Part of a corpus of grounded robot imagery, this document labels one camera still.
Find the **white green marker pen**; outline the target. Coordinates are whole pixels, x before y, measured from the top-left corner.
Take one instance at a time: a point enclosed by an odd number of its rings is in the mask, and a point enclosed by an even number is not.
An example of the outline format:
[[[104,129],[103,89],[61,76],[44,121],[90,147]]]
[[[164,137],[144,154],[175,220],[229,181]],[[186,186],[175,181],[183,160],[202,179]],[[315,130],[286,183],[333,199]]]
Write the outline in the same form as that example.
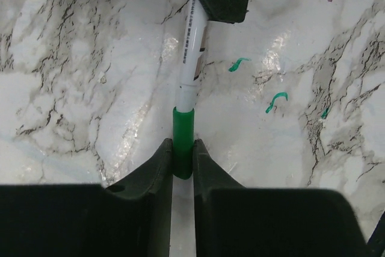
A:
[[[206,51],[207,25],[208,17],[200,0],[189,0],[176,101],[176,109],[180,113],[192,111],[196,104],[200,67]]]

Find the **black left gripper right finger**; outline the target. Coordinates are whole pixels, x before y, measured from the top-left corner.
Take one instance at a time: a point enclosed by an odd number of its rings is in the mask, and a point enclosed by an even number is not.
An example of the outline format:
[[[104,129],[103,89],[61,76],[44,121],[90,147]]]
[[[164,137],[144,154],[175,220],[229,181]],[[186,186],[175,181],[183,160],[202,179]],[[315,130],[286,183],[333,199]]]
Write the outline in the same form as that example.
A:
[[[192,153],[198,256],[368,256],[353,209],[324,189],[247,188]]]

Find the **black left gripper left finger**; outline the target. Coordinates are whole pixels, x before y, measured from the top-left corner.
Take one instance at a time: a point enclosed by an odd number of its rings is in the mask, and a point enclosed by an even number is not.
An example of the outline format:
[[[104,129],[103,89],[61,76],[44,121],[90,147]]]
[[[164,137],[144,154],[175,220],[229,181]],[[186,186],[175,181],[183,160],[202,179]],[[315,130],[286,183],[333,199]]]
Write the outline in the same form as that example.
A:
[[[3,185],[2,256],[168,256],[172,141],[109,187]]]

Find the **green marker cap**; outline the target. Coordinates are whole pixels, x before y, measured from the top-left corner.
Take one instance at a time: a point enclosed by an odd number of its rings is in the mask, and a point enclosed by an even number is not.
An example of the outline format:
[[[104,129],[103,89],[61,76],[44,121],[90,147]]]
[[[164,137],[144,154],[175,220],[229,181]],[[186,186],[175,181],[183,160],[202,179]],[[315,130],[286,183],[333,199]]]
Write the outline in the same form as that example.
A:
[[[193,172],[194,110],[181,113],[173,108],[173,174],[183,180]]]

